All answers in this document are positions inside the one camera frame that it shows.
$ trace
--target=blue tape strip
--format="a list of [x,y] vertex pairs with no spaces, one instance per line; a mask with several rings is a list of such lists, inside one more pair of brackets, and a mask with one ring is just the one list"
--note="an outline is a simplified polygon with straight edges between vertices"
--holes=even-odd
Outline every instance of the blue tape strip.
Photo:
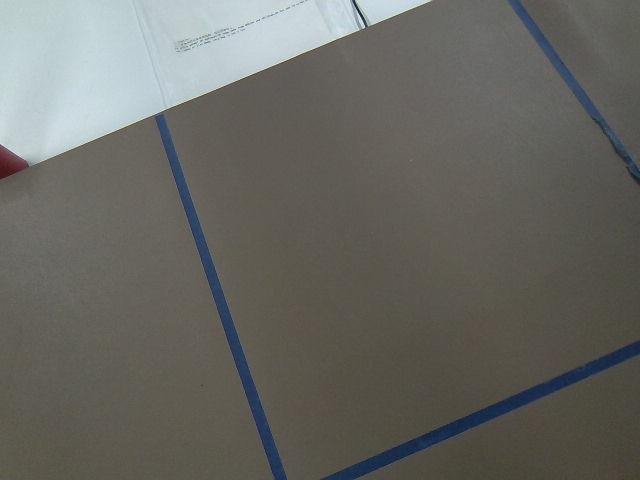
[[425,450],[451,437],[455,437],[467,430],[475,428],[483,423],[493,420],[497,417],[512,412],[518,408],[524,407],[536,400],[540,400],[547,395],[562,390],[574,383],[580,382],[596,373],[600,373],[626,360],[640,355],[640,341],[632,343],[620,350],[616,350],[609,355],[605,355],[593,362],[564,373],[555,377],[548,382],[541,383],[535,387],[529,388],[512,397],[502,400],[498,403],[478,410],[471,415],[467,415],[459,420],[449,423],[443,427],[433,430],[425,435],[409,440],[406,443],[391,448],[385,452],[379,453],[367,460],[357,463],[351,467],[345,468],[333,475],[325,477],[324,480],[353,480],[367,475],[375,470],[387,466],[393,462],[401,460],[421,450]]
[[231,317],[229,305],[227,304],[224,292],[222,291],[222,285],[220,284],[220,279],[218,278],[218,273],[213,263],[213,258],[209,251],[204,232],[202,231],[202,226],[200,225],[200,220],[198,219],[198,214],[191,198],[191,193],[189,192],[189,186],[187,185],[187,180],[185,179],[184,172],[182,171],[180,159],[178,158],[178,153],[176,152],[176,148],[173,144],[171,132],[169,131],[169,126],[167,125],[164,115],[156,115],[156,124],[158,125],[160,136],[162,137],[162,143],[164,144],[164,149],[167,153],[171,172],[173,173],[173,178],[175,179],[176,186],[178,187],[184,211],[187,214],[191,233],[193,234],[193,239],[195,240],[196,247],[198,248],[202,267],[204,268],[204,272],[207,276],[209,288],[211,289],[211,293],[215,300],[218,314],[222,321],[222,327],[224,328],[224,333],[227,337],[231,354],[233,355],[233,360],[235,361],[238,374],[240,375],[240,380],[242,381],[242,386],[244,387],[244,393],[247,396],[251,413],[253,414],[253,419],[258,427],[262,446],[267,454],[271,472],[276,480],[286,480],[287,475],[285,473],[282,460],[280,459],[278,448],[276,447],[275,440],[271,433],[267,416],[262,408],[262,402],[260,401],[258,390],[253,381],[253,377],[251,376],[249,364],[247,363],[242,345],[240,344],[240,337],[238,336],[238,332],[233,323],[233,318]]
[[640,169],[635,161],[635,159],[631,156],[629,151],[626,149],[620,137],[613,131],[609,123],[602,116],[600,111],[597,109],[587,92],[582,88],[582,85],[578,83],[578,80],[573,76],[571,70],[564,64],[558,52],[556,52],[551,42],[547,39],[547,37],[542,33],[542,30],[535,22],[535,20],[531,17],[529,12],[524,8],[522,2],[520,0],[508,0],[509,4],[516,12],[522,23],[524,23],[527,30],[531,36],[538,42],[538,45],[545,53],[551,64],[560,74],[562,79],[565,81],[567,86],[571,89],[573,94],[576,96],[578,101],[582,104],[583,108],[587,111],[589,116],[600,126],[604,134],[607,136],[613,149],[618,154],[624,163],[627,164],[627,170],[629,173],[637,180],[640,181]]

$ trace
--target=gray surface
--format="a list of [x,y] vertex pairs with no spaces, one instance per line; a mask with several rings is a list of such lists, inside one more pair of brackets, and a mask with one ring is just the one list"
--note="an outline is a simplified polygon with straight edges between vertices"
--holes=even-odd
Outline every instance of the gray surface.
[[153,121],[0,181],[0,478],[267,479]]
[[363,478],[638,478],[638,378],[634,359]]
[[640,336],[640,190],[503,0],[433,2],[168,120],[291,478]]
[[640,2],[523,0],[523,4],[640,160]]

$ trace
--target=white plastic sheet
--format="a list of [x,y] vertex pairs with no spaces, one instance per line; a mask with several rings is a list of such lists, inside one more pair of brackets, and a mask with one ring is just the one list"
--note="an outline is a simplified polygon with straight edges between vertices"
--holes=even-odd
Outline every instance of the white plastic sheet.
[[357,30],[348,0],[2,0],[0,19],[0,144],[31,164]]
[[135,3],[168,107],[358,29],[346,0]]

